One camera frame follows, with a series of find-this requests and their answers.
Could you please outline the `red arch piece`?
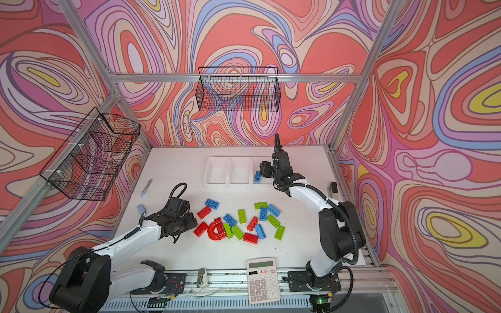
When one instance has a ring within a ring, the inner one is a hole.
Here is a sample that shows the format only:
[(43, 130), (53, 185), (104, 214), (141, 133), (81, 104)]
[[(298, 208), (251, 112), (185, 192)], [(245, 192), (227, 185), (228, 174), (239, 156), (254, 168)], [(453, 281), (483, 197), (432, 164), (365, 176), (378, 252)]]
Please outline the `red arch piece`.
[(221, 218), (216, 218), (207, 229), (207, 234), (210, 240), (220, 241), (227, 237), (226, 230)]

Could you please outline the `small blue grey object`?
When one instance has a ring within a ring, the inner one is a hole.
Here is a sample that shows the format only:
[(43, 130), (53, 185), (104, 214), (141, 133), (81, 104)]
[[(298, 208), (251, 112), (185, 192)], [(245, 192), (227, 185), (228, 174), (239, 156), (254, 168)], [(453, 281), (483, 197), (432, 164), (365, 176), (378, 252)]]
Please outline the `small blue grey object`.
[(139, 204), (137, 206), (137, 210), (138, 210), (138, 213), (142, 216), (145, 216), (146, 215), (146, 208), (143, 204)]

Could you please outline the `grey pen tool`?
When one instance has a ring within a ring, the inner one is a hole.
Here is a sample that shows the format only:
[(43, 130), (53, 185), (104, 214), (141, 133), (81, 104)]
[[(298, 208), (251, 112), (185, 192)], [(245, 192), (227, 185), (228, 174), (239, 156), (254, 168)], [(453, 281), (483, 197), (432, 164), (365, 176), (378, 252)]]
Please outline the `grey pen tool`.
[(142, 192), (141, 192), (141, 197), (143, 197), (143, 196), (145, 196), (145, 195), (146, 195), (146, 193), (147, 193), (147, 191), (148, 191), (149, 187), (151, 186), (152, 182), (153, 182), (153, 179), (150, 179), (150, 180), (147, 182), (146, 186), (144, 187), (144, 189), (143, 189), (143, 190), (142, 190)]

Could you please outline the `small silver clamp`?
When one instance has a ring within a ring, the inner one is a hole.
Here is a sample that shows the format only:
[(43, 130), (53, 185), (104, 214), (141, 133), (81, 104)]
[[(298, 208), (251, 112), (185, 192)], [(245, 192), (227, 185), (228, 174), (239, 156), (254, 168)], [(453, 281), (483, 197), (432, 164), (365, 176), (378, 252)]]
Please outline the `small silver clamp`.
[(196, 287), (198, 289), (205, 288), (209, 285), (208, 283), (208, 273), (205, 268), (201, 268), (198, 270)]

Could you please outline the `green lego brick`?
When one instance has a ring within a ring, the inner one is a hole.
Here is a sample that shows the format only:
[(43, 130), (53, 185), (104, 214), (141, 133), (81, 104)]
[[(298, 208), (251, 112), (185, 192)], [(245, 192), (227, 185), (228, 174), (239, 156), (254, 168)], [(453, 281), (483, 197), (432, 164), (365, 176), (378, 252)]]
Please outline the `green lego brick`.
[(247, 222), (247, 215), (244, 209), (237, 210), (238, 222), (240, 224), (245, 224)]
[(229, 225), (229, 224), (227, 224), (227, 223), (224, 223), (224, 224), (223, 224), (223, 226), (224, 226), (224, 230), (225, 230), (225, 232), (226, 232), (226, 236), (227, 236), (229, 239), (233, 238), (233, 236), (234, 236), (234, 235), (233, 235), (233, 233), (232, 233), (232, 230), (231, 230), (230, 225)]
[(279, 225), (277, 228), (276, 228), (276, 232), (275, 232), (275, 235), (274, 235), (274, 238), (276, 240), (279, 240), (281, 241), (283, 236), (284, 236), (284, 233), (285, 233), (285, 227), (283, 225)]
[(268, 215), (267, 216), (267, 221), (275, 228), (278, 228), (281, 223), (278, 221), (278, 219), (274, 215)]
[(267, 202), (257, 202), (257, 203), (254, 203), (254, 208), (256, 210), (261, 210), (262, 208), (267, 209), (268, 208), (268, 203)]
[(241, 230), (241, 228), (238, 225), (234, 225), (231, 228), (231, 232), (233, 233), (234, 236), (236, 236), (239, 240), (242, 240), (245, 236), (245, 233)]

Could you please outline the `red lego brick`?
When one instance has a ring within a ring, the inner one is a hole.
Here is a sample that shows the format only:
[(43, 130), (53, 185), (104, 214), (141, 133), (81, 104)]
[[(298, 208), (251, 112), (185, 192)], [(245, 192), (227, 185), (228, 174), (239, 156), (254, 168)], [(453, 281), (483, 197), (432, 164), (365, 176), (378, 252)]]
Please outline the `red lego brick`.
[(253, 245), (257, 245), (258, 241), (259, 241), (259, 237), (254, 235), (254, 234), (251, 234), (251, 233), (244, 233), (243, 240), (246, 243), (251, 243)]
[(204, 207), (199, 212), (197, 212), (197, 216), (200, 220), (203, 220), (206, 216), (208, 216), (212, 212), (212, 208), (209, 206)]
[(194, 234), (197, 237), (201, 237), (209, 228), (209, 225), (206, 224), (205, 222), (201, 222), (194, 230)]
[(256, 228), (256, 225), (259, 223), (259, 220), (258, 220), (258, 217), (257, 216), (254, 216), (251, 221), (249, 222), (249, 224), (247, 225), (247, 230), (249, 232), (253, 232), (254, 229)]

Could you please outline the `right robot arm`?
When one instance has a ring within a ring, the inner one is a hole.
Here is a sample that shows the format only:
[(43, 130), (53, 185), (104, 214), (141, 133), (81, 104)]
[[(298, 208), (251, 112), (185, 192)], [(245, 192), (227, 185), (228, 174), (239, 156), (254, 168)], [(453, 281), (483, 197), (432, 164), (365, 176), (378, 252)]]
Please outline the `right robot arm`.
[(328, 197), (294, 172), (279, 134), (275, 134), (271, 158), (270, 162), (261, 162), (260, 174), (272, 178), (276, 190), (318, 215), (321, 250), (307, 262), (299, 283), (311, 290), (321, 290), (344, 266), (357, 264), (359, 250), (366, 245), (359, 215), (353, 203)]

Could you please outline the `white calculator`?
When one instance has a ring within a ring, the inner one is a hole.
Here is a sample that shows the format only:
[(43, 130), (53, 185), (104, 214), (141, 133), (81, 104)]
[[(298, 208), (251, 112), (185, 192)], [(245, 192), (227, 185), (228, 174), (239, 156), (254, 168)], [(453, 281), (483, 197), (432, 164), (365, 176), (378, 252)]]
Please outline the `white calculator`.
[(247, 289), (252, 305), (281, 300), (275, 258), (257, 258), (247, 262)]

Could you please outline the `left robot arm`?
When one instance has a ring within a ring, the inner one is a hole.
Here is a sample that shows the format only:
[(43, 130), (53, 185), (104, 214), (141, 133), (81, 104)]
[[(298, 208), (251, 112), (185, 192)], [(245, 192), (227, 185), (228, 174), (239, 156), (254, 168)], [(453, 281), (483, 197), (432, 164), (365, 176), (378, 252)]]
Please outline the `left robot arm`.
[(99, 312), (118, 296), (134, 291), (161, 293), (167, 286), (165, 268), (144, 260), (120, 270), (119, 266), (148, 245), (195, 229), (198, 223), (190, 203), (171, 193), (165, 206), (151, 215), (141, 214), (137, 225), (127, 233), (93, 248), (73, 250), (54, 272), (58, 275), (49, 302), (67, 312)]

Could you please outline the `blue lego brick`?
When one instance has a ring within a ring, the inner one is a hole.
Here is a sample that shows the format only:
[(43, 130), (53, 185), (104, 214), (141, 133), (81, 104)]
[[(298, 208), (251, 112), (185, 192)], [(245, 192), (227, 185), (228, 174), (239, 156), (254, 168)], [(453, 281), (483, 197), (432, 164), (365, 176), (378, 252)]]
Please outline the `blue lego brick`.
[(259, 239), (264, 240), (266, 238), (266, 234), (261, 224), (257, 224), (254, 229), (256, 230)]
[(255, 172), (255, 175), (254, 175), (254, 182), (255, 183), (260, 183), (261, 180), (262, 180), (262, 176), (261, 176), (260, 172), (257, 170)]
[(260, 208), (259, 221), (266, 221), (267, 220), (267, 214), (268, 214), (268, 208), (267, 207), (261, 207)]
[(220, 206), (220, 203), (216, 202), (215, 200), (207, 199), (205, 202), (205, 205), (211, 209), (218, 209)]
[(237, 224), (237, 221), (230, 214), (223, 216), (223, 220), (229, 225), (230, 228), (233, 228)]
[(267, 210), (275, 217), (278, 217), (281, 214), (281, 211), (271, 204), (267, 207)]

